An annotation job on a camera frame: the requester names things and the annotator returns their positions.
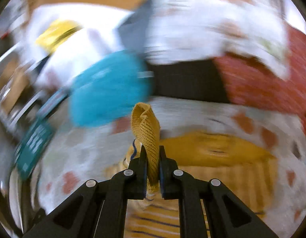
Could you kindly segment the turquoise plush cushion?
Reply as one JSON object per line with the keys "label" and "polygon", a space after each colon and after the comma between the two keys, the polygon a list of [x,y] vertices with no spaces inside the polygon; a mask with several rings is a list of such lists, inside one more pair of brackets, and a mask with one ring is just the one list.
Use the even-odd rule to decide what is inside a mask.
{"label": "turquoise plush cushion", "polygon": [[146,102],[152,92],[153,73],[143,59],[129,51],[111,53],[72,82],[69,115],[79,127],[106,125]]}

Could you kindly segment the teal box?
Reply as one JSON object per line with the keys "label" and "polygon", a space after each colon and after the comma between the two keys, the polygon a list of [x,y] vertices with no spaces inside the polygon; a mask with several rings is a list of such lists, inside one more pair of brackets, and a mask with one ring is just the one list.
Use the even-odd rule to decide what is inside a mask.
{"label": "teal box", "polygon": [[55,131],[46,118],[37,117],[16,149],[15,165],[21,180],[27,180]]}

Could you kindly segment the orange floral bedsheet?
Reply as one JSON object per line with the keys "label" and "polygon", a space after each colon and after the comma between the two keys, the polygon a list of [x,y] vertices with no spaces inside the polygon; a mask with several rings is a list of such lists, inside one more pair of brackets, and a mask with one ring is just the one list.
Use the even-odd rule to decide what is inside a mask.
{"label": "orange floral bedsheet", "polygon": [[287,26],[290,77],[281,80],[262,64],[226,55],[215,58],[229,100],[270,111],[298,115],[306,133],[306,35]]}

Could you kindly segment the white blanket with hearts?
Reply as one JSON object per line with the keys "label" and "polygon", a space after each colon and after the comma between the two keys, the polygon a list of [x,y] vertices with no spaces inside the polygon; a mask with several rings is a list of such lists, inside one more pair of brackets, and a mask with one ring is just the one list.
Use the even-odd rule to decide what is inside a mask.
{"label": "white blanket with hearts", "polygon": [[[290,237],[306,216],[306,136],[296,115],[256,108],[156,97],[150,102],[161,137],[202,130],[244,139],[277,159],[271,205],[262,219],[279,236]],[[105,170],[122,161],[134,142],[129,118],[95,128],[72,126],[63,104],[52,122],[58,130],[34,171],[32,201],[51,212],[89,179],[109,179]]]}

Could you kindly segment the yellow striped knit garment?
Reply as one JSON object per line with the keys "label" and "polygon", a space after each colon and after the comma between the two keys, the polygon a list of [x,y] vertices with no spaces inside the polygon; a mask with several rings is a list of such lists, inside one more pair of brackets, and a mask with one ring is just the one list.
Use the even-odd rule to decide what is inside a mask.
{"label": "yellow striped knit garment", "polygon": [[[220,179],[260,218],[271,205],[278,162],[267,150],[233,135],[202,130],[174,138],[162,138],[160,124],[149,104],[135,105],[131,116],[135,140],[125,158],[105,170],[112,177],[128,168],[130,160],[148,152],[149,179],[157,180],[158,146],[180,169],[200,180]],[[125,237],[178,237],[179,209],[176,201],[162,199],[159,186],[149,185],[144,200],[128,203]]]}

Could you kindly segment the white patterned pillow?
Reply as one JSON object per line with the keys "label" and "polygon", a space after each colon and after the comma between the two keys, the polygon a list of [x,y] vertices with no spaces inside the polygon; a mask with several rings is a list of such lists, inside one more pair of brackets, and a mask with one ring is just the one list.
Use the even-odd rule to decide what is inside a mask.
{"label": "white patterned pillow", "polygon": [[118,33],[126,49],[153,64],[234,54],[290,76],[280,0],[146,0]]}

